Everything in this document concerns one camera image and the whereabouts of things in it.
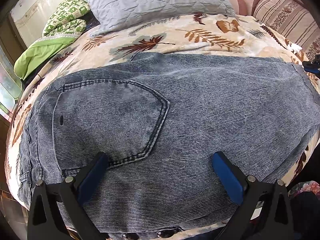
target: blue clip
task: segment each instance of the blue clip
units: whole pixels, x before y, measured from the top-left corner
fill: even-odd
[[[77,189],[78,203],[83,206],[88,203],[96,191],[100,180],[108,168],[108,156],[100,154],[96,163],[92,166],[87,176],[82,180]]]
[[[240,206],[248,186],[245,175],[222,152],[213,155],[212,166],[232,202]]]
[[[304,67],[304,71],[310,72],[313,74],[320,74],[320,55],[317,54],[313,61],[303,61],[302,66]]]

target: back pocket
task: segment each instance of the back pocket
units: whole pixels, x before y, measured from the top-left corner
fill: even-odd
[[[135,81],[64,84],[52,119],[53,147],[62,176],[74,175],[98,152],[110,167],[148,156],[169,101]]]

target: denim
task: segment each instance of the denim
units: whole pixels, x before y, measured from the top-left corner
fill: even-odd
[[[30,205],[38,179],[61,182],[104,152],[110,168],[84,205],[101,232],[153,239],[212,225],[236,209],[213,153],[274,182],[319,129],[319,102],[302,67],[277,58],[137,53],[71,73],[45,88],[26,118],[18,196]]]

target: bed sheet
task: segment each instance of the bed sheet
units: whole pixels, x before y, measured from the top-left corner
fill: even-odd
[[[92,28],[76,42],[63,49],[38,73],[24,91],[13,114],[7,138],[5,173],[12,196],[18,197],[19,144],[22,128],[28,112],[38,94],[56,78],[82,69],[97,68],[127,61],[136,52],[189,53],[240,57],[279,57],[285,62],[301,64],[308,60],[303,51],[295,49],[291,42],[265,26],[252,16],[227,17],[198,13],[171,17],[141,24],[104,36],[90,38]],[[307,73],[311,84],[320,93],[320,81]],[[287,184],[302,170],[316,147],[320,133],[309,142],[299,160],[282,178]],[[206,232],[224,225],[226,221],[210,227],[192,229],[176,234],[181,239],[199,232]]]

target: gray quilted pillow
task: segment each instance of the gray quilted pillow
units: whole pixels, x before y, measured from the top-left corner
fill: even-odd
[[[92,35],[119,31],[140,23],[202,12],[234,16],[229,0],[86,0],[101,23]]]

